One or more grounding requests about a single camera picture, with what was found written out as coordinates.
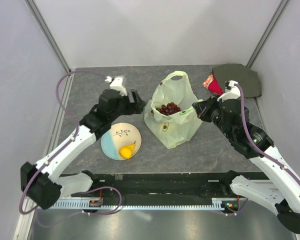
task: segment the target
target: yellow pear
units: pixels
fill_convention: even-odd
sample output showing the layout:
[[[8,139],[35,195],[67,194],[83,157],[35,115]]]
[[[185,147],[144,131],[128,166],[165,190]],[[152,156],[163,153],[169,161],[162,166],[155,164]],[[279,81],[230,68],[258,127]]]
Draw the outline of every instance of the yellow pear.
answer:
[[[123,146],[120,148],[120,151],[119,151],[119,154],[121,157],[125,158],[125,159],[129,159],[132,157],[132,152],[135,148],[135,143],[132,143],[130,145],[127,145],[127,146]]]

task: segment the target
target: wall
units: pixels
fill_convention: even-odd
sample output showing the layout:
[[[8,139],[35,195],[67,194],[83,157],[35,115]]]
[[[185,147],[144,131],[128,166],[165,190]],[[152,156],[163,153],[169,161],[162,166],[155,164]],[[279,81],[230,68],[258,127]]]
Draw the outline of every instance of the wall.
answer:
[[[292,0],[256,59],[270,136],[300,176],[300,0]]]
[[[246,64],[280,0],[35,0],[71,68]]]
[[[42,158],[64,71],[23,0],[0,0],[0,240],[19,218],[20,167]]]

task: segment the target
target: green plastic bag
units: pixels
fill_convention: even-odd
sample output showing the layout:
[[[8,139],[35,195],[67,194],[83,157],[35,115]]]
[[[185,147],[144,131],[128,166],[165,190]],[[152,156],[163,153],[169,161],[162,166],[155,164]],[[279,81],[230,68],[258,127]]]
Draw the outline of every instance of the green plastic bag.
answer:
[[[172,80],[175,76],[181,79]],[[175,71],[156,87],[152,99],[145,106],[144,122],[163,145],[168,149],[175,148],[189,141],[202,123],[192,107],[192,103],[198,101],[188,75],[184,71]],[[177,104],[181,111],[165,116],[156,110],[171,102]]]

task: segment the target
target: blue and white plate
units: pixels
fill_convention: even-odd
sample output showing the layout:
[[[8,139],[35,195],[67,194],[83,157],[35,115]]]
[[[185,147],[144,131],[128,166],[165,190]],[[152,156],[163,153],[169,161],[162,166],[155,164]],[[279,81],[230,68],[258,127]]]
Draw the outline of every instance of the blue and white plate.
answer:
[[[141,146],[141,135],[139,130],[129,123],[117,123],[111,126],[111,129],[103,134],[101,138],[101,148],[104,154],[114,160],[126,160],[119,155],[119,150],[123,146],[135,142],[132,156],[134,156]]]

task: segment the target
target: bunch of grapes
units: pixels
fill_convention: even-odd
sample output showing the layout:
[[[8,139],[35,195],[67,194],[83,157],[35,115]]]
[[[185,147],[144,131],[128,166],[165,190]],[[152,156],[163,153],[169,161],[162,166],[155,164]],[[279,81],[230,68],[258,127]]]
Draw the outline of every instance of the bunch of grapes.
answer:
[[[169,116],[181,111],[180,107],[174,102],[170,102],[167,105],[162,105],[161,108],[157,109],[161,114]]]

